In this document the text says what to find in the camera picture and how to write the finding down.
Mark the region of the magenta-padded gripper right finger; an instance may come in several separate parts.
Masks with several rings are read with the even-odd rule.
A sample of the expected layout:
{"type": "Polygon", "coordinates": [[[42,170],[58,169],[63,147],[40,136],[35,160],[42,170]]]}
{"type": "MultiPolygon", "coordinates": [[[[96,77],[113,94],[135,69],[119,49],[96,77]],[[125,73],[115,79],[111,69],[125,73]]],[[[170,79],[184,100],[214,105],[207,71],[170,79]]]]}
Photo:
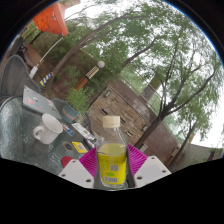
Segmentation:
{"type": "Polygon", "coordinates": [[[140,188],[171,174],[156,156],[146,156],[131,145],[128,146],[128,164],[129,188],[140,188]]]}

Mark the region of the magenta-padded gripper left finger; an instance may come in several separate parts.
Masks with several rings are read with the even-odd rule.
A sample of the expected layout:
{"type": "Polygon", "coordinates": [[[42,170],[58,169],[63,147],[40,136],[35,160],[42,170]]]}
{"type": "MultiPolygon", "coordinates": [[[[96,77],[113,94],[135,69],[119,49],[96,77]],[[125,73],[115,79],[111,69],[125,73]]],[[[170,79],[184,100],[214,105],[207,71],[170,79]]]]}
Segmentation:
{"type": "Polygon", "coordinates": [[[96,149],[93,148],[80,159],[64,156],[61,159],[63,170],[59,177],[84,188],[93,188],[97,172],[96,149]]]}

